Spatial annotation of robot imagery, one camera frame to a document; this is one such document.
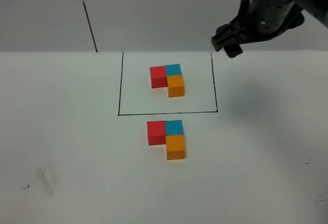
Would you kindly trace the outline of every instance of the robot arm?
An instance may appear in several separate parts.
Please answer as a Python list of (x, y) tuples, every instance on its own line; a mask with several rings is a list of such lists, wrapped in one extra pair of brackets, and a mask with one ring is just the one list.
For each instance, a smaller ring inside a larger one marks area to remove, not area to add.
[(328, 0), (241, 0), (238, 15), (217, 29), (212, 44), (236, 57), (241, 44), (271, 40), (302, 25), (303, 9), (328, 27)]

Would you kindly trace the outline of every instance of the white surface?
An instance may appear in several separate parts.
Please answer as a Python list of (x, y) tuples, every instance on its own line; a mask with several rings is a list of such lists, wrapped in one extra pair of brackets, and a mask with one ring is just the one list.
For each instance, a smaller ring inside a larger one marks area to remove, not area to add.
[[(169, 98), (167, 88), (151, 88), (150, 67), (180, 64), (184, 97)], [(211, 55), (203, 53), (125, 53), (120, 114), (215, 112)]]
[[(213, 51), (211, 37), (240, 0), (85, 0), (100, 51)], [(307, 13), (301, 27), (245, 50), (328, 50), (328, 29)]]
[(95, 51), (82, 0), (0, 0), (0, 51)]
[(326, 224), (327, 58), (215, 54), (218, 113), (117, 116), (121, 53), (0, 54), (0, 222)]

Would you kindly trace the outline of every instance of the black rectangle outline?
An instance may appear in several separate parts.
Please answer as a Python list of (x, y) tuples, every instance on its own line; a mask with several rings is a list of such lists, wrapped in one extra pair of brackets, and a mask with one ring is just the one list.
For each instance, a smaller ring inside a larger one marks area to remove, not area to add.
[(120, 82), (120, 87), (119, 87), (118, 116), (218, 113), (216, 88), (215, 88), (215, 78), (214, 78), (214, 68), (213, 68), (213, 55), (212, 55), (211, 52), (210, 52), (210, 54), (211, 54), (211, 64), (212, 64), (212, 75), (213, 75), (213, 86), (214, 86), (216, 111), (168, 112), (168, 113), (149, 113), (149, 114), (147, 114), (147, 113), (145, 113), (145, 114), (120, 114), (121, 92), (122, 92), (122, 78), (123, 78), (123, 61), (124, 61), (124, 52), (123, 52), (123, 54), (122, 54), (122, 67), (121, 67), (121, 82)]

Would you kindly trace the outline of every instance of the gray wall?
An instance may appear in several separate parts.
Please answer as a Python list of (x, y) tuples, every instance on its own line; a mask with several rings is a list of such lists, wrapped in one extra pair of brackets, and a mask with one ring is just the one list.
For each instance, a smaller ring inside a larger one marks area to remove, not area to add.
[[(240, 0), (85, 0), (99, 51), (213, 51)], [(0, 51), (94, 51), (82, 0), (0, 0)], [(245, 50), (327, 50), (328, 30), (305, 24)]]

